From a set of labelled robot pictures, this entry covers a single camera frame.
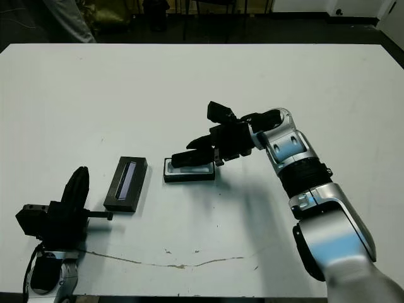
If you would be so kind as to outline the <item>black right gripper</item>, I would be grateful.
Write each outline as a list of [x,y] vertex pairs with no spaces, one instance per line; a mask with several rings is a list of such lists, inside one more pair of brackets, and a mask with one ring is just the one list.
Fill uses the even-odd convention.
[[210,128],[210,134],[192,140],[186,148],[192,150],[190,165],[214,162],[216,166],[222,166],[226,161],[250,155],[254,143],[248,123],[234,122]]

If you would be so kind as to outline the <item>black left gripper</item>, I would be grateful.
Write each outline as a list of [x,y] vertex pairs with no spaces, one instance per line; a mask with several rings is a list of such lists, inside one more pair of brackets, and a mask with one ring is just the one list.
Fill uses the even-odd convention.
[[85,238],[89,218],[113,219],[110,211],[84,207],[89,192],[88,168],[78,167],[64,188],[61,201],[51,201],[39,228],[39,239],[47,249],[75,249]]

